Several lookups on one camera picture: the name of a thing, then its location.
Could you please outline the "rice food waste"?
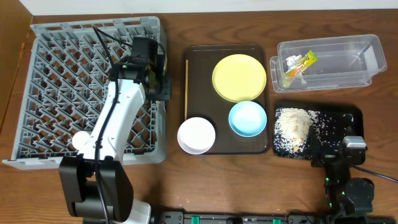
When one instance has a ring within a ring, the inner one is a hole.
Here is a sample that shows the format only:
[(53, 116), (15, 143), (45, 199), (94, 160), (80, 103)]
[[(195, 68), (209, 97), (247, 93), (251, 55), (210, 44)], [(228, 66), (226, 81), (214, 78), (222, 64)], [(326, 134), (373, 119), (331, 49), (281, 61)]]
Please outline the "rice food waste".
[(279, 157), (309, 159), (307, 134), (313, 126), (324, 151), (337, 150), (345, 136), (357, 135), (354, 116), (349, 113), (277, 108), (275, 111), (274, 154)]

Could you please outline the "light blue bowl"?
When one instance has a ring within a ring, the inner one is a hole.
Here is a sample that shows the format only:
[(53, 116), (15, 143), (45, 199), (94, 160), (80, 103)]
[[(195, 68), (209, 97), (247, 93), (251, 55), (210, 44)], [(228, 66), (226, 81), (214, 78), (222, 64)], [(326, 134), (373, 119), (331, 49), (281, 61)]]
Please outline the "light blue bowl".
[(254, 101), (242, 101), (229, 111), (228, 123), (237, 135), (251, 138), (265, 129), (267, 114), (260, 104)]

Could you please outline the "white tissue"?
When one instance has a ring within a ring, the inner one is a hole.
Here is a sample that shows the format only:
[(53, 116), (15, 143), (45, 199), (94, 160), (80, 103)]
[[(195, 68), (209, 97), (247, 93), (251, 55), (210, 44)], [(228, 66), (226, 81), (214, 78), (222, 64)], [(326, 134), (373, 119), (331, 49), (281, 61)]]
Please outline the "white tissue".
[[(302, 59), (302, 55), (292, 55), (286, 59), (288, 70), (293, 69), (295, 64)], [(303, 79), (302, 72), (298, 73), (297, 76), (301, 79), (301, 84), (306, 84), (307, 82)]]

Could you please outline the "green snack wrapper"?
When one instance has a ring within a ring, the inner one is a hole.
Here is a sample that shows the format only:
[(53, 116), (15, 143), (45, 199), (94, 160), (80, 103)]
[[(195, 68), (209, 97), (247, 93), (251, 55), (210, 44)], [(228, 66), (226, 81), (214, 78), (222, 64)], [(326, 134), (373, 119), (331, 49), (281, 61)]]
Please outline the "green snack wrapper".
[(303, 72), (310, 66), (312, 66), (315, 62), (318, 61), (318, 57), (315, 53), (310, 50), (307, 54), (302, 56), (302, 59), (299, 60), (293, 69), (287, 70), (282, 77), (282, 85), (284, 88), (288, 88), (290, 84), (298, 77), (297, 74)]

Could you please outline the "small white cup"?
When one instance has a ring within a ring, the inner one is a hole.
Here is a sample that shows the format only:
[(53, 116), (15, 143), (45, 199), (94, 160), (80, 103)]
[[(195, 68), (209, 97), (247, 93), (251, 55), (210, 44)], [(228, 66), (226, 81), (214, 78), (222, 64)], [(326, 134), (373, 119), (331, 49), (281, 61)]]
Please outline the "small white cup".
[(72, 137), (72, 145), (73, 147), (79, 151), (90, 138), (90, 133), (87, 131), (78, 131)]

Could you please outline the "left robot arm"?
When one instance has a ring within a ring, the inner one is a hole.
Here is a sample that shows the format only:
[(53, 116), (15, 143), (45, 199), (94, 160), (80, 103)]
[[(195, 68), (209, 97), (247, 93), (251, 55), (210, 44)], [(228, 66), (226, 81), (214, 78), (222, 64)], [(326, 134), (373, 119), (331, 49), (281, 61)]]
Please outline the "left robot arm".
[(123, 169), (127, 139), (146, 100), (168, 100), (164, 54), (126, 56), (111, 66), (108, 95), (94, 129), (75, 157), (63, 157), (60, 180), (68, 212), (90, 223), (150, 223), (151, 206), (134, 198)]

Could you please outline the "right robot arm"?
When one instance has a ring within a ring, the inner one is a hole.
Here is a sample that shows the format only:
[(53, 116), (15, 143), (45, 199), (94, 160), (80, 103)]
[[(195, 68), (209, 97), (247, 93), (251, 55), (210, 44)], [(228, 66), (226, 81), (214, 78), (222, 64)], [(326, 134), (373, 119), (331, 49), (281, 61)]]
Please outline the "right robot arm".
[(325, 195), (331, 213), (315, 217), (315, 224), (388, 224), (397, 223), (390, 218), (371, 218), (375, 185), (371, 179), (353, 178), (350, 169), (376, 175), (375, 172), (360, 168), (365, 160), (368, 147), (361, 136), (345, 136), (340, 148), (333, 152), (320, 149), (313, 126), (309, 127), (305, 153), (311, 158), (311, 166), (325, 169)]

